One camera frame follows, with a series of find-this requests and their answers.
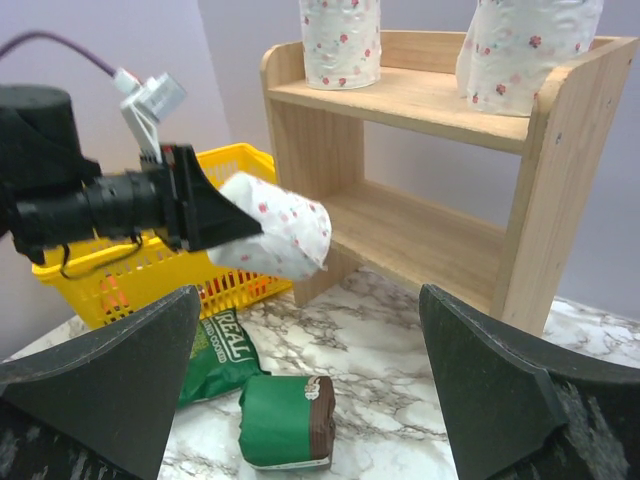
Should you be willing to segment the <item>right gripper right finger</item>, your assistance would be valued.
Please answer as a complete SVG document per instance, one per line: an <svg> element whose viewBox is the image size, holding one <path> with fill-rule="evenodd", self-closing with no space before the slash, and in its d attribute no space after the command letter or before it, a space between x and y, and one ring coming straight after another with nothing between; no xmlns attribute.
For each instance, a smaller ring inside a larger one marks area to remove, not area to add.
<svg viewBox="0 0 640 480"><path fill-rule="evenodd" d="M639 371L425 284L419 314L461 479L636 479Z"/></svg>

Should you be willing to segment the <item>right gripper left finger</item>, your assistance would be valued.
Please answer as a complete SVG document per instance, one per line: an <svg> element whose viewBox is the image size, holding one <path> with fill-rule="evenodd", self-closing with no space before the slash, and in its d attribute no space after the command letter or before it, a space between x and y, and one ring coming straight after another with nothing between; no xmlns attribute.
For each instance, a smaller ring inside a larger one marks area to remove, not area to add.
<svg viewBox="0 0 640 480"><path fill-rule="evenodd" d="M195 287L181 287L2 363L2 478L157 478L199 314Z"/></svg>

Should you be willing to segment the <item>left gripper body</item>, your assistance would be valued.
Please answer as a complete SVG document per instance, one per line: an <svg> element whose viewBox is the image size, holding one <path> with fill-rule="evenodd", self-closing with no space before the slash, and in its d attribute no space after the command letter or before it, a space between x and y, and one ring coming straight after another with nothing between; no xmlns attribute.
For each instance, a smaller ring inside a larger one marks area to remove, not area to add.
<svg viewBox="0 0 640 480"><path fill-rule="evenodd" d="M161 144L160 157L147 152L139 156L142 172L154 187L160 211L151 229L170 250L191 247L183 202L187 198L184 167L187 155L193 153L189 144Z"/></svg>

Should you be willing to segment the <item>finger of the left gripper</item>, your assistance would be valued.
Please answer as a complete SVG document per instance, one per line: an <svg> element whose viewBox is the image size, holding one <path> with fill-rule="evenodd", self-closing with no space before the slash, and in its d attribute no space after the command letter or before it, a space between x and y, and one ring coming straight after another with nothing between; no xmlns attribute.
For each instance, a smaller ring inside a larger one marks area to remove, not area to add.
<svg viewBox="0 0 640 480"><path fill-rule="evenodd" d="M259 236L258 220L221 193L225 180L239 173L247 149L189 152L187 160L187 249L209 250Z"/></svg>

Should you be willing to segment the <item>floral paper towel roll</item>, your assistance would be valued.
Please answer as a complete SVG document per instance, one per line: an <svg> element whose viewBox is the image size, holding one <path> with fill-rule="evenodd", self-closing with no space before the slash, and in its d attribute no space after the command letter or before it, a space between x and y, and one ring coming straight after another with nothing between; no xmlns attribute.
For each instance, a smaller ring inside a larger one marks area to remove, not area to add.
<svg viewBox="0 0 640 480"><path fill-rule="evenodd" d="M527 117L549 73L589 50L601 0L479 1L456 62L470 108Z"/></svg>
<svg viewBox="0 0 640 480"><path fill-rule="evenodd" d="M299 11L308 87L349 90L380 80L378 0L302 0Z"/></svg>
<svg viewBox="0 0 640 480"><path fill-rule="evenodd" d="M220 193L260 223L262 233L209 249L211 263L292 281L326 268L332 224L325 207L245 172Z"/></svg>

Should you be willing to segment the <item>green roll brown end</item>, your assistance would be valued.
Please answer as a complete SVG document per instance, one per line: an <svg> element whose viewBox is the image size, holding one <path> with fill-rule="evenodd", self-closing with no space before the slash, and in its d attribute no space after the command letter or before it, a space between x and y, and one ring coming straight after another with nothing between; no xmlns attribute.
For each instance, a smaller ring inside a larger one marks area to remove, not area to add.
<svg viewBox="0 0 640 480"><path fill-rule="evenodd" d="M336 396L330 377L255 376L240 396L239 447L256 470L328 468Z"/></svg>

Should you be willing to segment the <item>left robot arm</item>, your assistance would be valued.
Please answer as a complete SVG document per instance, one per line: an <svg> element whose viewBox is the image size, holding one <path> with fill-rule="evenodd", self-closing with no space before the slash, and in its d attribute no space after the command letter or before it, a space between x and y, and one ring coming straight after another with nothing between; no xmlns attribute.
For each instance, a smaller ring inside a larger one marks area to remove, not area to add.
<svg viewBox="0 0 640 480"><path fill-rule="evenodd" d="M138 171L105 175L81 153L70 95L44 85L1 88L1 231L42 265L57 247L152 231L197 252L261 234L260 223L206 178L193 148L163 144Z"/></svg>

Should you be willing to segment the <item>wooden two-tier shelf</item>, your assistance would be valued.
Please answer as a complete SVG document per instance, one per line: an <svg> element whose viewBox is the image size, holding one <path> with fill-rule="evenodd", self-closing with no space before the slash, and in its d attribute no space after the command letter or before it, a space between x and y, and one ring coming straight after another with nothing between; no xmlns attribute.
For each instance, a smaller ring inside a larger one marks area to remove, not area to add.
<svg viewBox="0 0 640 480"><path fill-rule="evenodd" d="M523 118L484 114L459 97L454 67L464 40L461 32L385 30L380 80L341 91L306 85L298 42L264 54L279 183L320 201L333 226L328 269L295 284L298 304L365 265L411 290L436 284L542 333L639 42L597 37L549 74ZM366 122L519 155L508 224L366 180Z"/></svg>

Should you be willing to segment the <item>yellow plastic shopping basket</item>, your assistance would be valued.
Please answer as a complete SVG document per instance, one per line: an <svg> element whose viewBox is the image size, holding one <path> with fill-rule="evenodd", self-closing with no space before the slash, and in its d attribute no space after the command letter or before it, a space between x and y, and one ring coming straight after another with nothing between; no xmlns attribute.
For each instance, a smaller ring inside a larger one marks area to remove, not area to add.
<svg viewBox="0 0 640 480"><path fill-rule="evenodd" d="M143 247L130 241L97 239L45 253L45 264L32 273L58 290L91 329L113 323L175 289L194 285L201 315L246 308L291 288L287 280L213 265L206 254L174 253L149 232Z"/></svg>

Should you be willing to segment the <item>green chip bag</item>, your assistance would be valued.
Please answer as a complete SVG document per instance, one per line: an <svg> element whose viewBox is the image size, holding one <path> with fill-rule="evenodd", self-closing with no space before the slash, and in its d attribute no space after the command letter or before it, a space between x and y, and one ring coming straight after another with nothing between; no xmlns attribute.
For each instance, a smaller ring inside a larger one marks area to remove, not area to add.
<svg viewBox="0 0 640 480"><path fill-rule="evenodd" d="M219 311L197 326L178 407L240 390L251 377L261 375L270 372L261 367L236 308Z"/></svg>

